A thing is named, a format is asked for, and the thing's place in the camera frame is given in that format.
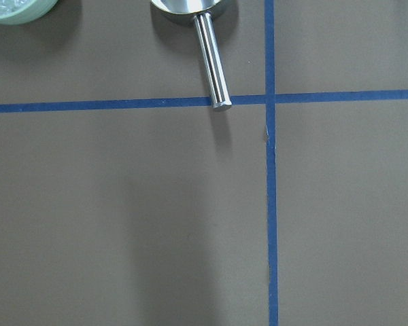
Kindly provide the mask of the steel ice scoop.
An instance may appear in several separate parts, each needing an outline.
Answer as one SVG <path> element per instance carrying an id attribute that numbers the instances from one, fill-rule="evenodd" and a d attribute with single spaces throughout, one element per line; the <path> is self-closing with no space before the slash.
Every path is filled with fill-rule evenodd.
<path id="1" fill-rule="evenodd" d="M 229 1 L 152 1 L 151 4 L 168 20 L 183 26 L 193 26 L 203 57 L 208 80 L 211 106 L 214 111 L 232 107 L 220 59 L 213 20 L 221 16 Z"/>

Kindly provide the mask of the green bowl of ice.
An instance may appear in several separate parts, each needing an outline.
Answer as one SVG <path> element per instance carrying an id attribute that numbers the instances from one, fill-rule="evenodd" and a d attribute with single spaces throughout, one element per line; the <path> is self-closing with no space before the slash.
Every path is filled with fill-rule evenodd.
<path id="1" fill-rule="evenodd" d="M 46 15 L 57 0 L 0 1 L 0 24 L 25 24 Z"/>

